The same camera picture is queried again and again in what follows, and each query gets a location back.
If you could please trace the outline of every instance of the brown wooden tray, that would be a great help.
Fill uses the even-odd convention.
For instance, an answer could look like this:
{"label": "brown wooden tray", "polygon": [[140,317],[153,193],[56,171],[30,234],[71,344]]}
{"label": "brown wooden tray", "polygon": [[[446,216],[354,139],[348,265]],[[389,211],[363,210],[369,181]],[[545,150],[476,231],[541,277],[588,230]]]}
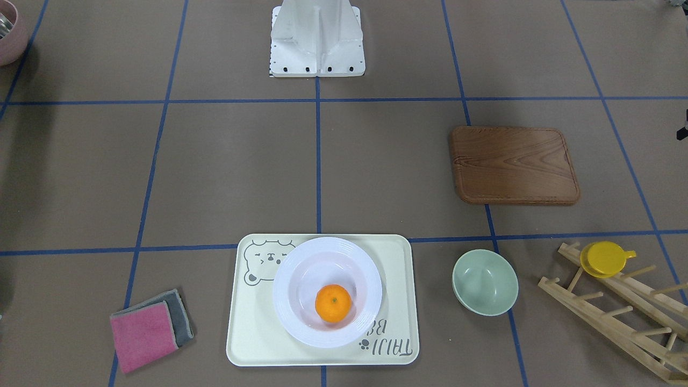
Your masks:
{"label": "brown wooden tray", "polygon": [[563,135],[534,127],[461,126],[450,135],[456,193],[472,204],[572,205],[578,180]]}

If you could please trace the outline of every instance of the white tray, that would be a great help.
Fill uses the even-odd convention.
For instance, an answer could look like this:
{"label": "white tray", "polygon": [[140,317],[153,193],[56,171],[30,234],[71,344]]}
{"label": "white tray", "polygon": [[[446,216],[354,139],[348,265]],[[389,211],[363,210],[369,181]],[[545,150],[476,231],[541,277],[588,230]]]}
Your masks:
{"label": "white tray", "polygon": [[[374,325],[360,339],[339,348],[315,348],[299,342],[282,327],[272,305],[277,260],[306,240],[322,236],[343,238],[365,250],[383,283],[383,301]],[[273,259],[265,259],[271,253]],[[404,237],[250,234],[239,243],[226,347],[227,358],[235,365],[409,364],[418,357],[419,348],[411,245]]]}

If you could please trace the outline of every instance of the pink and gray towel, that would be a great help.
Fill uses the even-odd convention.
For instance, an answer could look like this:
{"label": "pink and gray towel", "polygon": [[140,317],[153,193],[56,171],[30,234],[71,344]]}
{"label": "pink and gray towel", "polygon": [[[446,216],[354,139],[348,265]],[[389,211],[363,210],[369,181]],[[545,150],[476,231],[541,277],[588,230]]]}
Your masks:
{"label": "pink and gray towel", "polygon": [[169,355],[193,339],[177,289],[113,313],[110,325],[124,373]]}

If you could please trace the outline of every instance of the orange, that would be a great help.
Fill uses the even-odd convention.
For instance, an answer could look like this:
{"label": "orange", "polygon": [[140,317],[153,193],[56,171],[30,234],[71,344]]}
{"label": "orange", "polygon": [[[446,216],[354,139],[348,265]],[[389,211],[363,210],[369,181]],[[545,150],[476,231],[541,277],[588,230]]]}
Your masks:
{"label": "orange", "polygon": [[326,322],[344,320],[350,309],[351,296],[342,286],[324,286],[315,297],[315,311]]}

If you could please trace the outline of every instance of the metal utensil in pink container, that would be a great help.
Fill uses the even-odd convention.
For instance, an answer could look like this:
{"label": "metal utensil in pink container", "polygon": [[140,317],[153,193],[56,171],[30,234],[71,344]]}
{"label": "metal utensil in pink container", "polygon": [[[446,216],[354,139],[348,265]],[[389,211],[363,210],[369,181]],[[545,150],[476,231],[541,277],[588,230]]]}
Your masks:
{"label": "metal utensil in pink container", "polygon": [[0,0],[0,13],[14,25],[10,32],[0,39],[0,66],[19,59],[29,43],[24,18],[17,12],[17,7],[7,0]]}

